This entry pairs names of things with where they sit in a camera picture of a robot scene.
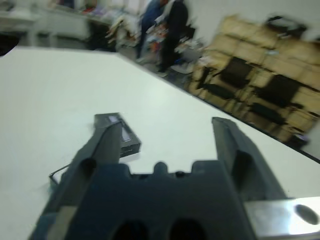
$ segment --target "white table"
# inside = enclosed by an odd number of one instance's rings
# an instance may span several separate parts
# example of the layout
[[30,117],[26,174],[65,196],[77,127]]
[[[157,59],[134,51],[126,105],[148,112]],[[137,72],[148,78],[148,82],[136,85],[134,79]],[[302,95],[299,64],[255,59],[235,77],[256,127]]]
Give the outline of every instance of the white table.
[[15,48],[0,58],[0,233],[26,239],[49,194],[49,173],[93,133],[95,114],[120,112],[142,141],[121,159],[133,173],[216,160],[211,118],[231,119],[260,149],[289,197],[320,196],[320,165],[117,54]]
[[27,40],[30,46],[37,45],[36,22],[40,15],[32,13],[27,8],[15,8],[12,11],[0,11],[0,31],[27,30]]

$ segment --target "man in dark clothing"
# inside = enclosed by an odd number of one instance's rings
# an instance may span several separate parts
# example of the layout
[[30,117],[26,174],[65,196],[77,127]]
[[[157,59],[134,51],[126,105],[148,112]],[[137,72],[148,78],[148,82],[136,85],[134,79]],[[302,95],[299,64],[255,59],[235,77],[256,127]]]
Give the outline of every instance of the man in dark clothing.
[[175,49],[186,30],[189,12],[184,0],[175,0],[166,19],[167,36],[162,43],[159,75],[164,77],[167,69],[174,64]]
[[152,0],[148,4],[141,21],[141,36],[136,47],[137,59],[141,57],[141,51],[146,40],[147,30],[156,24],[156,19],[164,13],[165,5],[167,3],[168,0]]

